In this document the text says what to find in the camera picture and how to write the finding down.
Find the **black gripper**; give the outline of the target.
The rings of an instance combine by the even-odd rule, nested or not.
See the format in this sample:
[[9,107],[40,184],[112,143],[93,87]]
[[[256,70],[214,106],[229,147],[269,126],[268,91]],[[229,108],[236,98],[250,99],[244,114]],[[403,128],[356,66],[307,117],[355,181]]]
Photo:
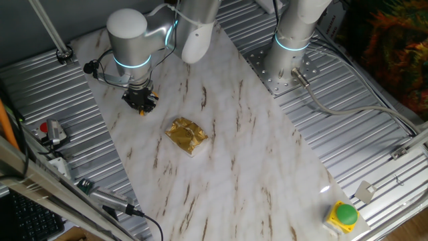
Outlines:
[[157,100],[149,100],[150,97],[153,97],[154,94],[152,92],[152,88],[137,86],[131,86],[126,89],[124,94],[122,95],[122,99],[129,102],[144,102],[134,103],[134,109],[138,111],[138,113],[151,112],[156,107]]

